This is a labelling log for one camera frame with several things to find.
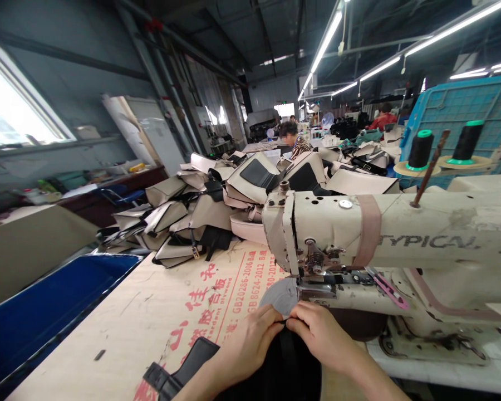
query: green spool cap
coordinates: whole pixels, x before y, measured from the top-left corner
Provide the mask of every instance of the green spool cap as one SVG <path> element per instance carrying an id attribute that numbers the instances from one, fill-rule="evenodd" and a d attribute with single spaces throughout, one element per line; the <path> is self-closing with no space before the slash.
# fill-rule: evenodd
<path id="1" fill-rule="evenodd" d="M 459 164 L 459 165 L 470 165 L 470 164 L 475 164 L 475 161 L 469 159 L 469 160 L 457 160 L 457 159 L 449 159 L 447 160 L 446 163 L 449 164 Z"/>
<path id="2" fill-rule="evenodd" d="M 476 121 L 468 121 L 466 123 L 466 126 L 476 126 L 476 125 L 484 125 L 483 120 L 476 120 Z"/>
<path id="3" fill-rule="evenodd" d="M 432 135 L 432 131 L 431 130 L 423 130 L 423 131 L 419 131 L 417 133 L 417 137 L 418 138 L 427 138 L 428 136 L 431 136 Z"/>
<path id="4" fill-rule="evenodd" d="M 410 170 L 410 171 L 423 171 L 423 170 L 427 170 L 427 168 L 429 168 L 429 165 L 427 164 L 425 167 L 411 167 L 411 166 L 409 166 L 408 163 L 406 163 L 405 167 L 407 170 Z"/>

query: dark hair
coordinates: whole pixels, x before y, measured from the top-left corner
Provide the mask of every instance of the dark hair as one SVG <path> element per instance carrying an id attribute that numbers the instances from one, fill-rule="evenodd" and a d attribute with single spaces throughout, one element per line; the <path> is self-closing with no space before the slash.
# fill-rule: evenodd
<path id="1" fill-rule="evenodd" d="M 380 108 L 380 111 L 382 111 L 383 113 L 389 113 L 389 112 L 391 112 L 392 108 L 393 107 L 391 107 L 391 104 L 389 104 L 388 102 L 386 102 L 386 103 L 384 103 L 382 105 L 382 107 Z"/>
<path id="2" fill-rule="evenodd" d="M 280 125 L 280 136 L 297 135 L 299 132 L 297 124 L 288 121 Z"/>

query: human hand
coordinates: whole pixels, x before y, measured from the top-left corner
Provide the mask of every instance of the human hand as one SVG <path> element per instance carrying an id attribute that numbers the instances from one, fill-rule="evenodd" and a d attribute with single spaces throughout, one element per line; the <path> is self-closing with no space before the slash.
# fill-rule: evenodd
<path id="1" fill-rule="evenodd" d="M 266 358 L 273 338 L 283 329 L 282 315 L 273 305 L 264 305 L 238 324 L 232 335 L 208 361 L 219 386 L 226 389 L 257 371 Z"/>
<path id="2" fill-rule="evenodd" d="M 324 307 L 299 301 L 289 316 L 286 326 L 302 338 L 321 364 L 347 373 L 356 359 L 364 357 L 361 349 Z"/>

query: thread spool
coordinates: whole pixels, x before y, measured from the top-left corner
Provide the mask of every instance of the thread spool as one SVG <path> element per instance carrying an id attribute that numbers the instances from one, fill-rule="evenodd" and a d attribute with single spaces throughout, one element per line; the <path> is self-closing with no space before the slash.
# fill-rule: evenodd
<path id="1" fill-rule="evenodd" d="M 460 133 L 460 138 L 453 153 L 453 157 L 446 161 L 447 164 L 471 165 L 475 164 L 473 152 L 483 131 L 484 121 L 469 121 Z"/>
<path id="2" fill-rule="evenodd" d="M 412 150 L 405 166 L 407 170 L 412 172 L 427 170 L 433 141 L 434 135 L 431 130 L 423 130 L 417 133 L 412 140 Z"/>

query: industrial sewing machine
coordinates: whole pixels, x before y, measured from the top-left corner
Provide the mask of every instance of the industrial sewing machine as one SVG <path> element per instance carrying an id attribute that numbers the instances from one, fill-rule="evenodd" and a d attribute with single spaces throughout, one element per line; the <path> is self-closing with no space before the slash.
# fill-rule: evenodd
<path id="1" fill-rule="evenodd" d="M 361 337 L 378 336 L 388 356 L 488 363 L 482 345 L 501 337 L 501 175 L 431 187 L 417 208 L 414 194 L 318 197 L 288 186 L 263 211 L 269 247 L 291 273 L 266 293 L 281 313 L 309 300 L 382 322 Z"/>

